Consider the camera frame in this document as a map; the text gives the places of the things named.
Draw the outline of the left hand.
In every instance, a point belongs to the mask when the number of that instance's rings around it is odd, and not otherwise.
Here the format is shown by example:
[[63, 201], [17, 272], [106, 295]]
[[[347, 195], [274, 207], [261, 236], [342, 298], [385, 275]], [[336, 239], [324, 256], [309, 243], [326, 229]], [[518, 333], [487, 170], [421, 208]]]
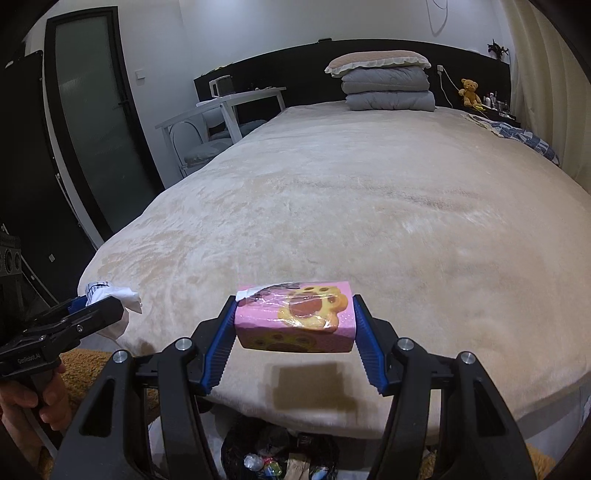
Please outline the left hand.
[[[53, 431], [66, 430], [72, 420], [72, 412], [66, 386], [61, 375], [66, 367], [60, 364], [42, 392], [45, 404], [40, 410], [43, 423]], [[1, 384], [2, 422], [11, 438], [19, 447], [39, 447], [41, 440], [26, 418], [25, 410], [33, 409], [39, 403], [38, 395], [18, 382]]]

